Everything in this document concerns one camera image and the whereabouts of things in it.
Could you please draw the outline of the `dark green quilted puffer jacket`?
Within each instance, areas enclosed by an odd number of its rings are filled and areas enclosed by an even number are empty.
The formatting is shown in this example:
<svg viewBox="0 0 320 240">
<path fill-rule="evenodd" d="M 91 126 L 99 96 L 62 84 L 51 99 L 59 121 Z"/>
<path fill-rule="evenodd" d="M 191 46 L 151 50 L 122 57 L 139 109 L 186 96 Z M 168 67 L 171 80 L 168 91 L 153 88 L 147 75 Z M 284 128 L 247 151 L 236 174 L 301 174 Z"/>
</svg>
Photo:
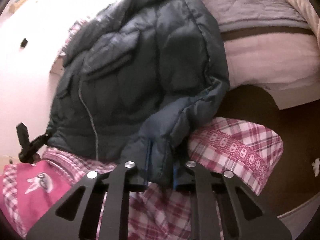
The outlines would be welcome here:
<svg viewBox="0 0 320 240">
<path fill-rule="evenodd" d="M 133 161 L 172 184 L 177 148 L 230 88 L 223 40 L 201 0 L 119 0 L 70 41 L 48 146 L 103 163 Z"/>
</svg>

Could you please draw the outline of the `dark wall-mounted box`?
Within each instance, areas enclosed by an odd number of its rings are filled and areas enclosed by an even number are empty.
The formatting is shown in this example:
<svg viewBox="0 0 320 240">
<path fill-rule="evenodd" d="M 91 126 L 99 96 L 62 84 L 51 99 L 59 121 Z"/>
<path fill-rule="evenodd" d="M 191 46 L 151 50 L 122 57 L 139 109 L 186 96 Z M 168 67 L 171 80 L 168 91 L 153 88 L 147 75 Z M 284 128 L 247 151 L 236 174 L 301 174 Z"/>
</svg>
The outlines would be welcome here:
<svg viewBox="0 0 320 240">
<path fill-rule="evenodd" d="M 28 40 L 26 38 L 24 38 L 23 41 L 20 44 L 20 47 L 21 48 L 25 48 L 27 44 L 28 44 Z"/>
</svg>

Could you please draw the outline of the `plaid checked tablecloth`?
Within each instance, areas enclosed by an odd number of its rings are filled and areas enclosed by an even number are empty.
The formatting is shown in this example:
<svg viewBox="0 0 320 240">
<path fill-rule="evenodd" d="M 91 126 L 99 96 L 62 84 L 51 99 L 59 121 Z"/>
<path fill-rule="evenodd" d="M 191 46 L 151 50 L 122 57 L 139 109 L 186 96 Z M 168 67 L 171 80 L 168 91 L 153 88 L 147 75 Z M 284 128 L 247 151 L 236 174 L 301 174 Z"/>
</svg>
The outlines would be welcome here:
<svg viewBox="0 0 320 240">
<path fill-rule="evenodd" d="M 58 57 L 64 57 L 66 54 L 66 49 L 70 43 L 70 41 L 73 39 L 73 37 L 76 35 L 76 33 L 82 28 L 83 25 L 85 25 L 87 22 L 91 20 L 90 17 L 81 18 L 79 20 L 76 20 L 73 25 L 68 30 L 68 36 L 65 39 L 65 42 L 58 53 Z"/>
</svg>

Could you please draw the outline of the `white paper scrap on floor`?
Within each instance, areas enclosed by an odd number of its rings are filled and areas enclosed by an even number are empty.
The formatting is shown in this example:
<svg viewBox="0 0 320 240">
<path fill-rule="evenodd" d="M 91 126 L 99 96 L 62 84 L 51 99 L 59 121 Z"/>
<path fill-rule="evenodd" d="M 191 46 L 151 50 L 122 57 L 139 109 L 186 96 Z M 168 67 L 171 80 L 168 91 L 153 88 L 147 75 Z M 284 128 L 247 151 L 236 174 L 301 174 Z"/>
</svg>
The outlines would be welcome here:
<svg viewBox="0 0 320 240">
<path fill-rule="evenodd" d="M 317 158 L 315 161 L 312 163 L 312 170 L 314 172 L 314 176 L 317 177 L 319 175 L 319 169 L 320 169 L 320 159 Z"/>
</svg>

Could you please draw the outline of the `grey quilted bed mattress cover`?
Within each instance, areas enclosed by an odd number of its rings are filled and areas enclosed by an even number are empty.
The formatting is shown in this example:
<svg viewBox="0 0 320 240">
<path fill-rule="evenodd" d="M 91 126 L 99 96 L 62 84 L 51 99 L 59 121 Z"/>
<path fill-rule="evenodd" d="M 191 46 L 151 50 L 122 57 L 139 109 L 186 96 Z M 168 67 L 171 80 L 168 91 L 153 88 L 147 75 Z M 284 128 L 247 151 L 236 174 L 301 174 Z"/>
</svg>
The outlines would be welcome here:
<svg viewBox="0 0 320 240">
<path fill-rule="evenodd" d="M 226 33 L 247 28 L 293 27 L 309 30 L 303 16 L 285 0 L 201 0 Z"/>
</svg>

